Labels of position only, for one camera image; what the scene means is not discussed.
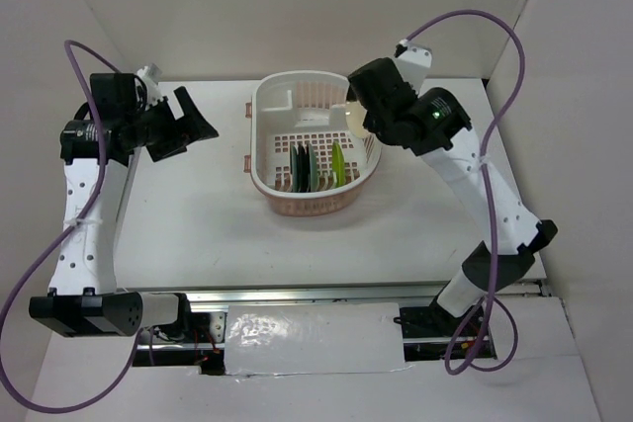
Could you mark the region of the white cover sheet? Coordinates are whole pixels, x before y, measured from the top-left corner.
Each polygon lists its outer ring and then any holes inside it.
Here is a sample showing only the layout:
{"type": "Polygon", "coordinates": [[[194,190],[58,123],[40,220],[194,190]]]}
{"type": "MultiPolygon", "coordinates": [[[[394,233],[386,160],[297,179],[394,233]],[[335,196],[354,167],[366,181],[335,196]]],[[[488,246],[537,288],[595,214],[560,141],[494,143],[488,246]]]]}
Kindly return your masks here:
{"type": "Polygon", "coordinates": [[[231,376],[375,374],[406,367],[395,303],[234,305],[226,318],[231,376]]]}

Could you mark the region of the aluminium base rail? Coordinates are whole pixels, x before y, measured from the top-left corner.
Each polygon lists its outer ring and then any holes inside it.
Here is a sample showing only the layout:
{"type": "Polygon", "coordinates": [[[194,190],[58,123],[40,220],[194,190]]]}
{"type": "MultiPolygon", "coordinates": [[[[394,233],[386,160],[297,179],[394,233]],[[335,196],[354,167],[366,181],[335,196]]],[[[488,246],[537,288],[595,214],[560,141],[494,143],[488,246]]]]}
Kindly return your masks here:
{"type": "Polygon", "coordinates": [[[162,330],[145,331],[137,346],[136,368],[194,367],[202,374],[226,374],[228,309],[232,305],[320,305],[346,303],[395,303],[393,316],[400,330],[407,362],[438,361],[461,320],[442,316],[431,301],[440,287],[432,284],[384,284],[334,287],[273,287],[192,290],[195,324],[188,331],[168,336],[162,330]]]}

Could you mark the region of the black glossy plate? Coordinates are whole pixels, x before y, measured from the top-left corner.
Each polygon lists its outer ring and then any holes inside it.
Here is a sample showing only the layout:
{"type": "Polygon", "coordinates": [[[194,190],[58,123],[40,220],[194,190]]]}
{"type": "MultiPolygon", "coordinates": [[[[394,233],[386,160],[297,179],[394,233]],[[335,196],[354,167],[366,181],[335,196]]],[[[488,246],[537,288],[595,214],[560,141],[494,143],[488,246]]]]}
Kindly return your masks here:
{"type": "Polygon", "coordinates": [[[308,156],[310,163],[310,191],[315,193],[319,190],[320,175],[318,172],[317,154],[311,143],[308,144],[308,156]]]}

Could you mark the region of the green plastic plate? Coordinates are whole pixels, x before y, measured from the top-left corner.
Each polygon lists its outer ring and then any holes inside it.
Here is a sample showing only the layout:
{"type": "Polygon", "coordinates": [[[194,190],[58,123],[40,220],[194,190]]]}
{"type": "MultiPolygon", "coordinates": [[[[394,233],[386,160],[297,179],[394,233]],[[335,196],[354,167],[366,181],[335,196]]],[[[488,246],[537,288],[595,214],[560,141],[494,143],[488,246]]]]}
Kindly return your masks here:
{"type": "Polygon", "coordinates": [[[342,147],[338,141],[334,141],[331,145],[331,165],[332,173],[335,178],[335,186],[337,188],[345,185],[345,161],[342,147]]]}

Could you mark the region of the pink and white dish rack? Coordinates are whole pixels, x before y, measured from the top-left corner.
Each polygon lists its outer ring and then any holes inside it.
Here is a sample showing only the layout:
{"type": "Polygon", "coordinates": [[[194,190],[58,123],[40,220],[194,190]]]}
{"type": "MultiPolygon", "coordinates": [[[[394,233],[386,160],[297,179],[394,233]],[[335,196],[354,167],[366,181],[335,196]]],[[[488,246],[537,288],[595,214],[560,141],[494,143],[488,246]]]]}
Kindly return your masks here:
{"type": "Polygon", "coordinates": [[[251,119],[250,153],[244,171],[277,214],[318,216],[340,211],[360,195],[379,164],[382,144],[374,135],[361,139],[348,130],[345,103],[348,81],[323,71],[297,70],[270,75],[254,89],[246,105],[251,119]],[[331,145],[338,141],[345,161],[345,185],[337,188],[331,145]],[[290,146],[316,151],[319,190],[293,193],[290,146]]]}

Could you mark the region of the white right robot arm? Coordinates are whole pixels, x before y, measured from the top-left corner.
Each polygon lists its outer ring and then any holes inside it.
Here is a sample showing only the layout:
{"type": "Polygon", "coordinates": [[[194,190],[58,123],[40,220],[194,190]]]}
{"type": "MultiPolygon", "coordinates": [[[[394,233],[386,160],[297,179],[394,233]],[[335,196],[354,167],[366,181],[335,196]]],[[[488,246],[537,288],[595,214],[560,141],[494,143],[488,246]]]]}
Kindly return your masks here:
{"type": "Polygon", "coordinates": [[[431,304],[435,330],[455,334],[488,290],[499,291],[524,278],[558,228],[529,211],[485,158],[471,118],[450,91],[434,87],[417,93],[386,57],[352,72],[348,81],[366,111],[363,127],[383,144],[420,157],[484,234],[431,304]]]}

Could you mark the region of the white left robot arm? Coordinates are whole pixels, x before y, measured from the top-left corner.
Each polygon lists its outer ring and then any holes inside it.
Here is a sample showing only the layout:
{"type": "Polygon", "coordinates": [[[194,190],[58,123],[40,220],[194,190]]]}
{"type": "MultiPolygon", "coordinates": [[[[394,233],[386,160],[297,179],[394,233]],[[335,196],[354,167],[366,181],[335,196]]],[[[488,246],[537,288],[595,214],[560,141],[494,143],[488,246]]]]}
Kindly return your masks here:
{"type": "Polygon", "coordinates": [[[188,145],[218,137],[183,86],[175,117],[151,74],[93,73],[96,106],[83,104],[60,134],[66,180],[63,238],[44,296],[29,303],[30,317],[66,337],[134,336],[154,327],[174,342],[194,333],[195,317],[182,293],[122,291],[114,254],[136,173],[146,150],[158,162],[188,145]]]}

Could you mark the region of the small blue floral plate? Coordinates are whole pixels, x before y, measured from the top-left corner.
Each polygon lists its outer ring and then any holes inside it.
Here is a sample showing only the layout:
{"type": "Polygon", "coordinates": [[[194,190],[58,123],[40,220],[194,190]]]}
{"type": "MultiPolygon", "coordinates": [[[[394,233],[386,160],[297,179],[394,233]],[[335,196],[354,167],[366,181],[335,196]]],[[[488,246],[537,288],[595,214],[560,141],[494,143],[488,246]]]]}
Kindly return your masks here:
{"type": "Polygon", "coordinates": [[[299,169],[298,169],[298,150],[295,145],[290,146],[290,176],[291,176],[291,188],[293,193],[299,192],[299,169]]]}

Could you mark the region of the large blue floral plate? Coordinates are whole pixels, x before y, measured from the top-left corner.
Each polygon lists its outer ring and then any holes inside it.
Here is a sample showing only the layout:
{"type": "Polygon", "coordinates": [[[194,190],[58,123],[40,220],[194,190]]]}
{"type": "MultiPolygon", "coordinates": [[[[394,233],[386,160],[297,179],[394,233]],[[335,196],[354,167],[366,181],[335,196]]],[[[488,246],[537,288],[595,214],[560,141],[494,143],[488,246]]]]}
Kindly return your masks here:
{"type": "Polygon", "coordinates": [[[310,158],[306,148],[299,144],[298,150],[298,191],[306,193],[310,189],[310,158]]]}

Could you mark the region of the cream translucent plate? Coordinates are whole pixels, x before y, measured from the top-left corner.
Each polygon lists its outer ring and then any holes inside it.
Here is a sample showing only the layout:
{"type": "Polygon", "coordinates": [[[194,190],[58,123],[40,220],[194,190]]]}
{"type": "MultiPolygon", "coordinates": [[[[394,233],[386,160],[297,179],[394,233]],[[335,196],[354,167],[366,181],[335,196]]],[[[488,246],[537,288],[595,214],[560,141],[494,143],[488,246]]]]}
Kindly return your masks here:
{"type": "Polygon", "coordinates": [[[345,120],[348,130],[358,138],[365,138],[370,135],[370,131],[365,129],[364,120],[367,111],[358,101],[347,101],[345,103],[345,120]]]}

